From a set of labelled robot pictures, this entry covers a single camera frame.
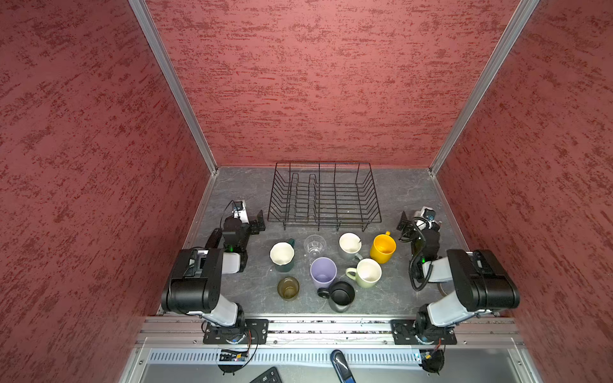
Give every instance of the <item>light green mug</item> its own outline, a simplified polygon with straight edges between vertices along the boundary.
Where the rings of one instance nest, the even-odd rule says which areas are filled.
[[[381,266],[373,259],[362,259],[356,267],[349,267],[345,274],[357,282],[357,285],[368,289],[381,279]]]

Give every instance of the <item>red textured wall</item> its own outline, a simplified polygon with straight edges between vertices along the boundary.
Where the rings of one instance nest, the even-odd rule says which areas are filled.
[[[438,177],[546,382],[613,381],[613,4],[541,0]]]
[[[220,165],[428,167],[518,0],[150,0]]]
[[[125,0],[0,5],[0,381],[115,383],[207,168]]]

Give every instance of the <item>vent grille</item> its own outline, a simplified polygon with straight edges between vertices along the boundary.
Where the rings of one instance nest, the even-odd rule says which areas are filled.
[[[153,349],[150,364],[173,365],[215,365],[218,364],[221,349]],[[306,365],[330,364],[333,349],[259,349],[250,364],[254,365]],[[417,349],[367,349],[343,351],[351,366],[411,367],[421,363]],[[219,364],[241,365],[243,362],[222,362]]]

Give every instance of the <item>gray marble tabletop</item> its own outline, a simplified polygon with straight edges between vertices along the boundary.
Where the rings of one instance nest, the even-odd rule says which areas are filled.
[[[211,231],[219,225],[223,208],[230,199],[245,200],[250,217],[262,209],[266,217],[270,198],[272,168],[222,168],[209,201],[195,245],[203,246]],[[249,259],[243,273],[223,275],[221,293],[230,301],[242,305],[249,314],[337,314],[330,309],[327,301],[316,294],[310,276],[310,265],[314,260],[305,254],[303,241],[311,234],[319,234],[327,242],[325,256],[337,265],[337,280],[349,282],[356,289],[356,299],[347,314],[414,315],[418,307],[441,298],[435,286],[427,286],[421,292],[411,288],[408,276],[410,245],[397,242],[397,249],[391,260],[381,265],[383,275],[377,285],[363,289],[345,276],[345,269],[355,267],[357,262],[340,257],[338,239],[346,232],[357,234],[362,240],[360,254],[369,256],[375,236],[390,231],[397,240],[395,229],[403,210],[412,215],[426,205],[437,212],[437,220],[443,221],[441,228],[441,250],[459,248],[451,228],[446,224],[445,213],[434,185],[426,170],[383,170],[374,169],[382,223],[370,224],[366,231],[316,227],[288,227],[277,222],[266,221],[266,231],[251,236],[247,247]],[[295,266],[289,273],[279,273],[270,260],[270,248],[277,242],[295,240]],[[285,301],[276,291],[281,278],[293,276],[300,283],[300,292],[294,301]]]

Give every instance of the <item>black mug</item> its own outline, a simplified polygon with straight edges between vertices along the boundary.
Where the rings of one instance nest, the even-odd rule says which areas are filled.
[[[317,289],[317,295],[328,299],[328,304],[337,313],[347,311],[351,302],[356,299],[356,290],[345,281],[334,282],[330,287]]]

